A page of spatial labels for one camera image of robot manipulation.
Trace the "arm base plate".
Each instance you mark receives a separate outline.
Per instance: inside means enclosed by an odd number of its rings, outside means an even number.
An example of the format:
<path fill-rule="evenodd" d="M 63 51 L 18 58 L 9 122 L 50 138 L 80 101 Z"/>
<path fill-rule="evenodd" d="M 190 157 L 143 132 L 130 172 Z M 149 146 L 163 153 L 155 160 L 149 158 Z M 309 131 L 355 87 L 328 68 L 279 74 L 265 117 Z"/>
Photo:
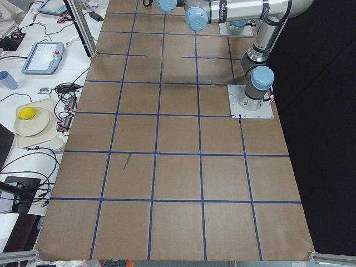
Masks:
<path fill-rule="evenodd" d="M 253 38 L 253 29 L 250 25 L 241 27 L 234 26 L 231 22 L 219 24 L 219 31 L 221 36 L 227 37 L 240 37 L 240 38 Z"/>
<path fill-rule="evenodd" d="M 245 94 L 245 85 L 228 85 L 228 97 L 232 118 L 273 119 L 269 95 L 252 100 Z"/>

